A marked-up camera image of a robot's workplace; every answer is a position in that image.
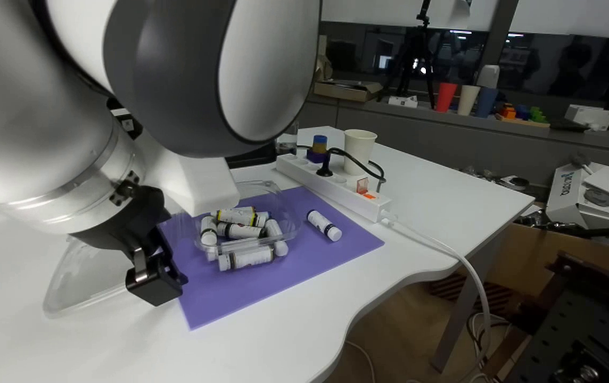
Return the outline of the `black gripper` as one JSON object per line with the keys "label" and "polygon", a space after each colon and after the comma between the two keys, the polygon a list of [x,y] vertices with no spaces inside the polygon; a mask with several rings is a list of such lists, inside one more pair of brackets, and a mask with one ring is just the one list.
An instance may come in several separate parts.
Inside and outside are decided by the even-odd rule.
{"label": "black gripper", "polygon": [[169,218],[163,193],[157,187],[137,187],[133,200],[115,218],[77,233],[77,239],[96,248],[122,252],[130,259],[125,290],[152,306],[161,306],[179,298],[187,283],[159,230]]}

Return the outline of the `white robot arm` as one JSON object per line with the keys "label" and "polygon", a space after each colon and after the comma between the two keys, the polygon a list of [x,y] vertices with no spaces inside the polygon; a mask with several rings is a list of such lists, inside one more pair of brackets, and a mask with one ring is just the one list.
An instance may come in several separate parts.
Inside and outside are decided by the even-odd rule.
{"label": "white robot arm", "polygon": [[161,222],[237,204],[227,161],[303,110],[320,19],[321,0],[0,0],[0,213],[179,298]]}

